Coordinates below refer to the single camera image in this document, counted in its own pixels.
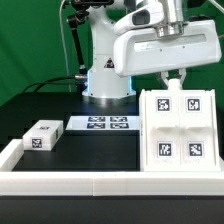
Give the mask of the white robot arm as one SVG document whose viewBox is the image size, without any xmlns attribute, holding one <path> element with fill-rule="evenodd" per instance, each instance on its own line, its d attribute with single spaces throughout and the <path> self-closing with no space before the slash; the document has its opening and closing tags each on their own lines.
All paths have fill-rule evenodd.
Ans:
<svg viewBox="0 0 224 224">
<path fill-rule="evenodd" d="M 216 63 L 221 47 L 215 23 L 185 17 L 190 0 L 114 0 L 115 10 L 131 12 L 118 21 L 103 5 L 89 8 L 93 65 L 87 73 L 85 99 L 119 103 L 135 96 L 131 78 Z"/>
</svg>

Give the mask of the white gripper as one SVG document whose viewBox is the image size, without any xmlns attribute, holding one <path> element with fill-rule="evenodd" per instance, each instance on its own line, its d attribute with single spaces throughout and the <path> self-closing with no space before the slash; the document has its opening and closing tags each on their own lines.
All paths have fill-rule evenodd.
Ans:
<svg viewBox="0 0 224 224">
<path fill-rule="evenodd" d="M 120 77 L 159 73 L 160 83 L 169 86 L 169 70 L 179 69 L 184 83 L 185 68 L 219 62 L 221 47 L 213 20 L 188 22 L 184 33 L 160 37 L 157 25 L 164 19 L 161 6 L 144 6 L 114 25 L 115 73 Z"/>
</svg>

